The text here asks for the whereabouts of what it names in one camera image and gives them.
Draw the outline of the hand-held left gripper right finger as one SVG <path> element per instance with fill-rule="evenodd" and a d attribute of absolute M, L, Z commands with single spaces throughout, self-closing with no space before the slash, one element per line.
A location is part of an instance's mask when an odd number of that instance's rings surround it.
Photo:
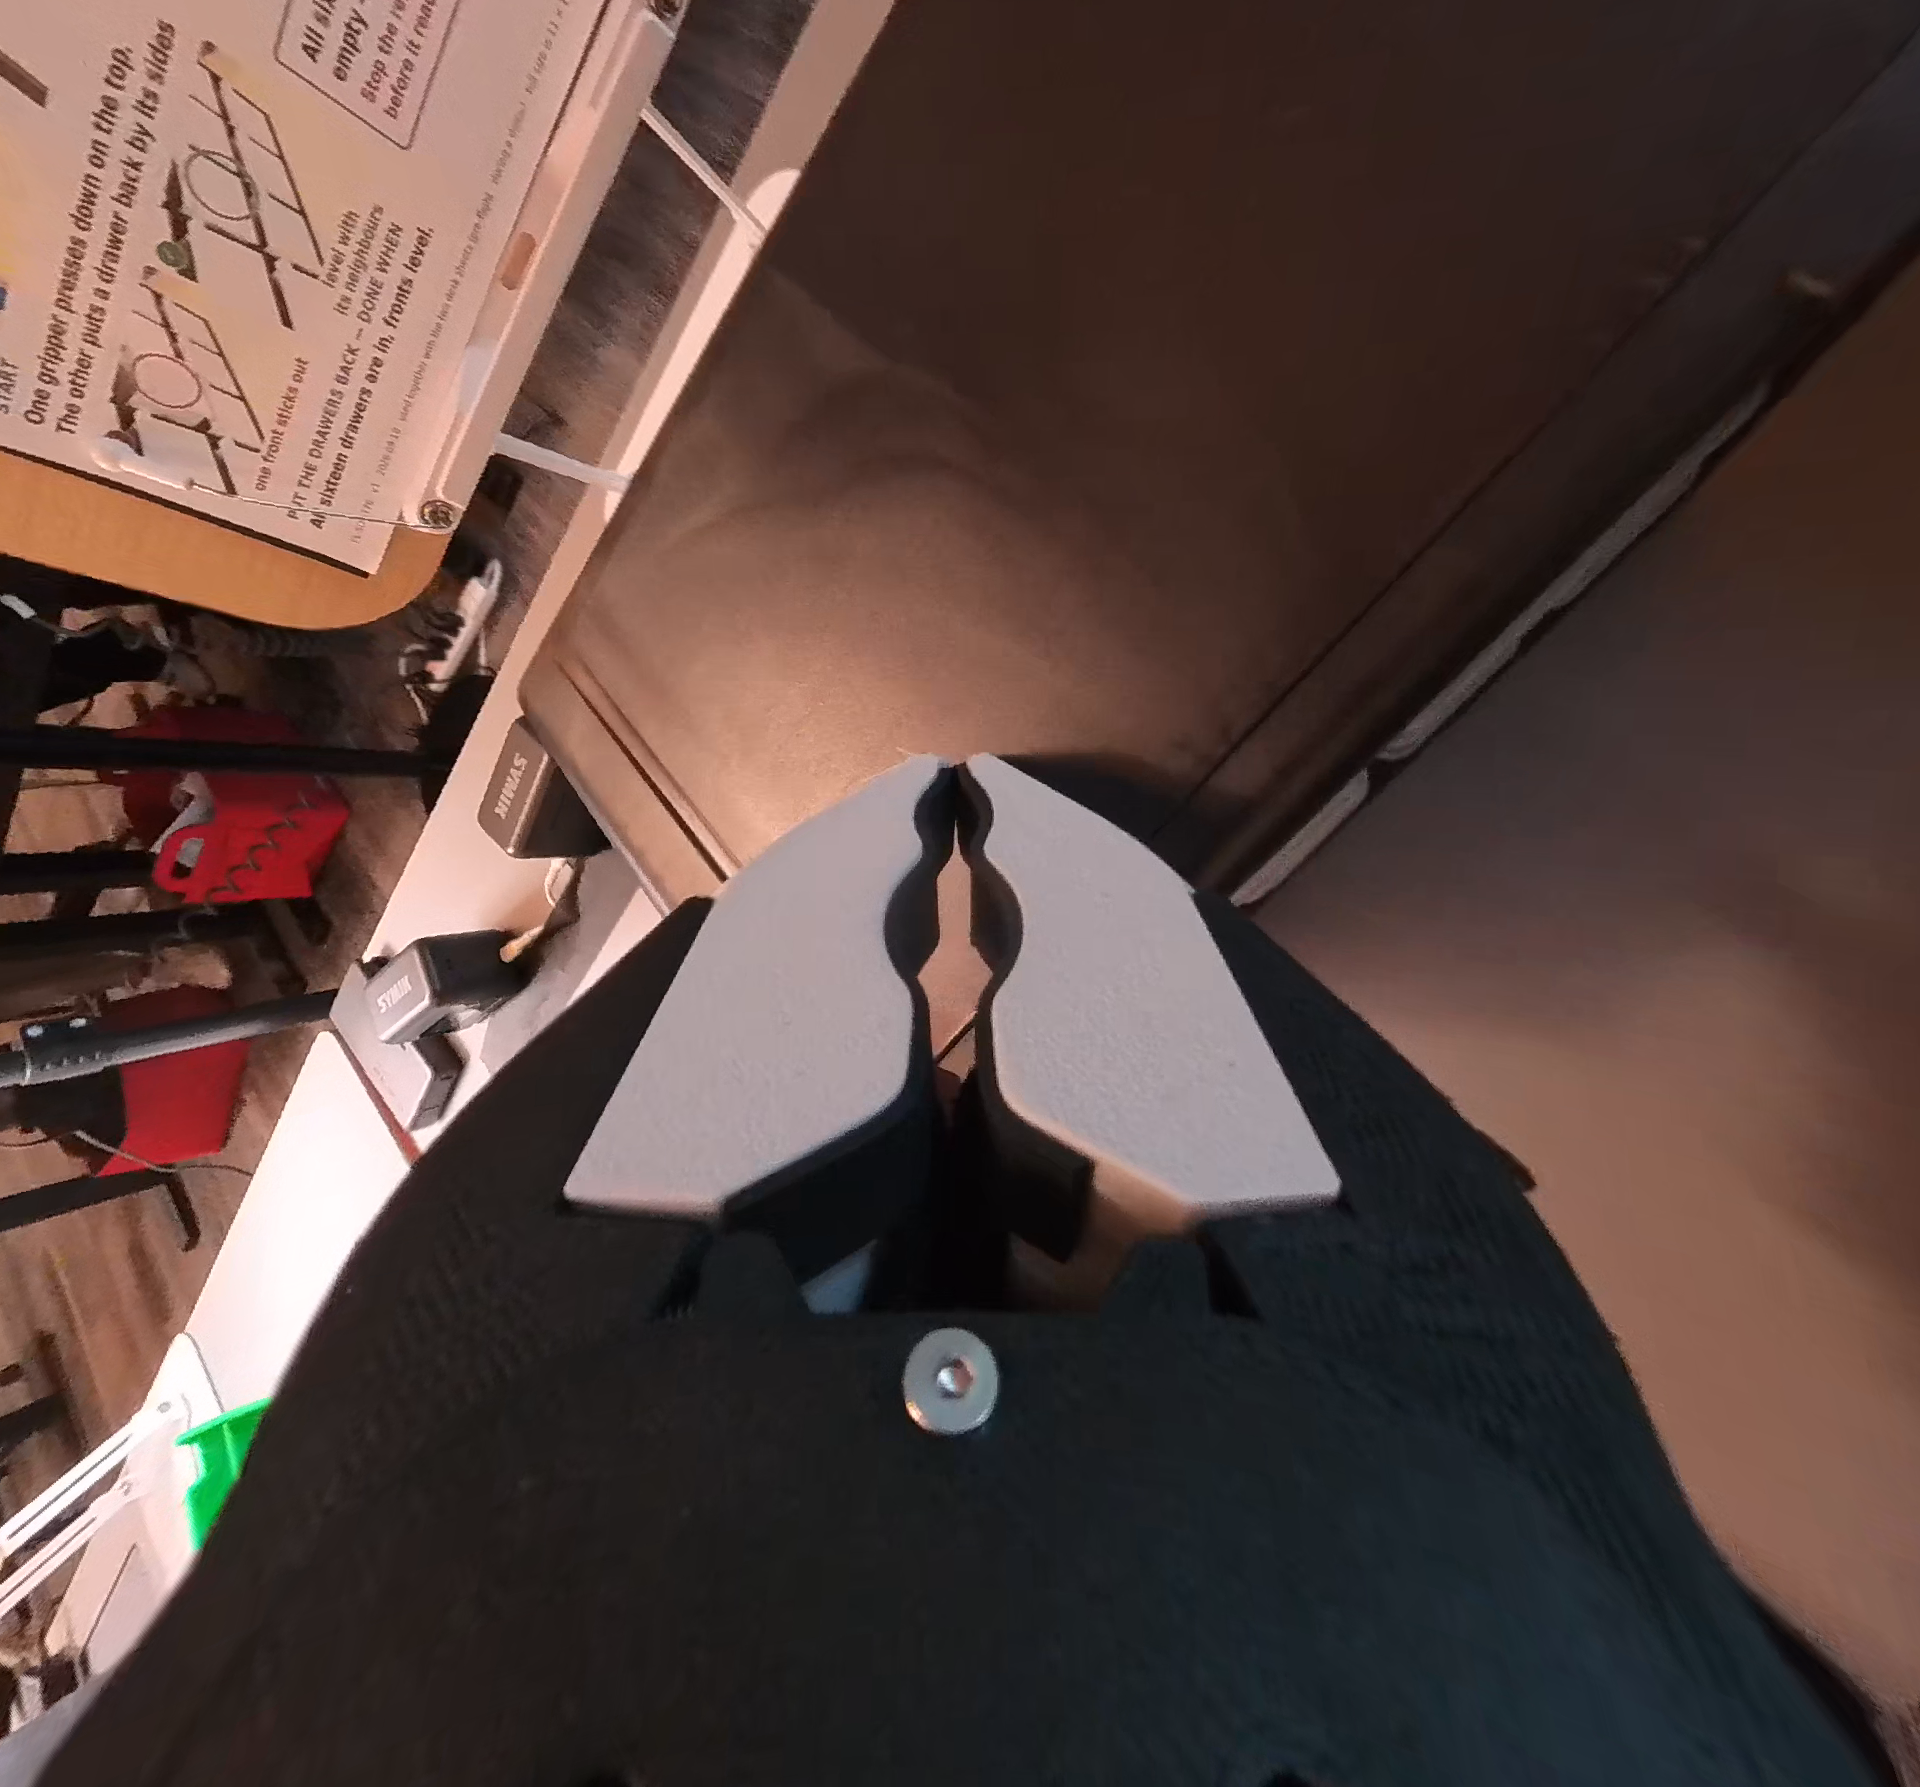
<path fill-rule="evenodd" d="M 960 770 L 976 1088 L 1011 1235 L 1050 1262 L 1331 1205 L 1331 1153 L 1194 888 L 1008 759 Z"/>

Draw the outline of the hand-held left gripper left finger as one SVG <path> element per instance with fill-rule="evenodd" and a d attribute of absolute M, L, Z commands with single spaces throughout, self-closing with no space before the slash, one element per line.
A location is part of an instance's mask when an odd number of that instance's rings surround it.
<path fill-rule="evenodd" d="M 797 1279 L 891 1235 L 937 1128 L 923 969 L 955 772 L 914 756 L 790 828 L 709 902 L 564 1198 L 755 1232 Z"/>

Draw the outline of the black drawer cabinet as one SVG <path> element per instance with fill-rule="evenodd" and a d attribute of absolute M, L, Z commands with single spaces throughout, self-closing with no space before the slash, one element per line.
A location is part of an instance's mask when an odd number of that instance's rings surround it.
<path fill-rule="evenodd" d="M 1919 0 L 898 0 L 525 678 L 664 907 L 993 751 L 1242 882 L 1916 230 Z"/>

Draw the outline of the black power adapter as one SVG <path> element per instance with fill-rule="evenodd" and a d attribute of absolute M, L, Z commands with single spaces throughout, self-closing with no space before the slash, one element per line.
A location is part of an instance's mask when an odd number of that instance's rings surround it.
<path fill-rule="evenodd" d="M 611 840 L 554 751 L 514 719 L 476 802 L 476 826 L 509 858 L 590 860 Z"/>

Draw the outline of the grey clamp on table edge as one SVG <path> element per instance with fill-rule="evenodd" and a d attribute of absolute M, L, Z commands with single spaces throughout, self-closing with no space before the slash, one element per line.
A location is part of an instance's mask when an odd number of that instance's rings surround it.
<path fill-rule="evenodd" d="M 498 928 L 431 934 L 355 963 L 338 986 L 329 1027 L 399 1132 L 417 1137 L 444 1118 L 468 1071 L 455 1034 L 528 984 L 510 942 Z"/>

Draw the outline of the red tool bag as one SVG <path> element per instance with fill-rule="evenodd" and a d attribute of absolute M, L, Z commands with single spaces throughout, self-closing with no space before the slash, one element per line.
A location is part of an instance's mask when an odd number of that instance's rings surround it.
<path fill-rule="evenodd" d="M 193 907 L 309 898 L 353 815 L 323 774 L 134 767 L 107 780 L 152 853 L 152 885 Z"/>

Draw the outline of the black tripod pole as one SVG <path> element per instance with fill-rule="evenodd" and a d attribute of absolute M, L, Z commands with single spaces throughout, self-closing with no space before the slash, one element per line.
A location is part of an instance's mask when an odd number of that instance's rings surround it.
<path fill-rule="evenodd" d="M 114 1027 L 106 1015 L 36 1020 L 2 1053 L 2 1088 L 44 1086 L 121 1071 L 138 1062 L 251 1043 L 278 1032 L 327 1025 L 335 991 L 275 998 L 242 1009 Z"/>
<path fill-rule="evenodd" d="M 39 722 L 2 731 L 2 764 L 12 770 L 396 777 L 428 782 L 450 774 L 455 762 L 444 751 L 403 747 L 180 738 Z"/>

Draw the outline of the green plastic bin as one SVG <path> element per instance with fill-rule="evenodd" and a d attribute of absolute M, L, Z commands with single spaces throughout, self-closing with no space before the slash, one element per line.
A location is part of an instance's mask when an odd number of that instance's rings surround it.
<path fill-rule="evenodd" d="M 182 1492 L 187 1541 L 199 1553 L 246 1469 L 254 1439 L 273 1407 L 254 1400 L 213 1416 L 178 1439 L 190 1479 Z"/>

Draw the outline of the white plastic mounting bracket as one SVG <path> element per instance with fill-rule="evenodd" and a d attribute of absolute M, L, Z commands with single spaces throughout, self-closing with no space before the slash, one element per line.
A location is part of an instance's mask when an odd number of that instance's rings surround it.
<path fill-rule="evenodd" d="M 496 450 L 507 412 L 560 307 L 622 157 L 676 48 L 687 0 L 608 0 L 501 240 L 482 264 L 483 298 L 460 335 L 452 410 L 407 523 L 447 533 Z"/>

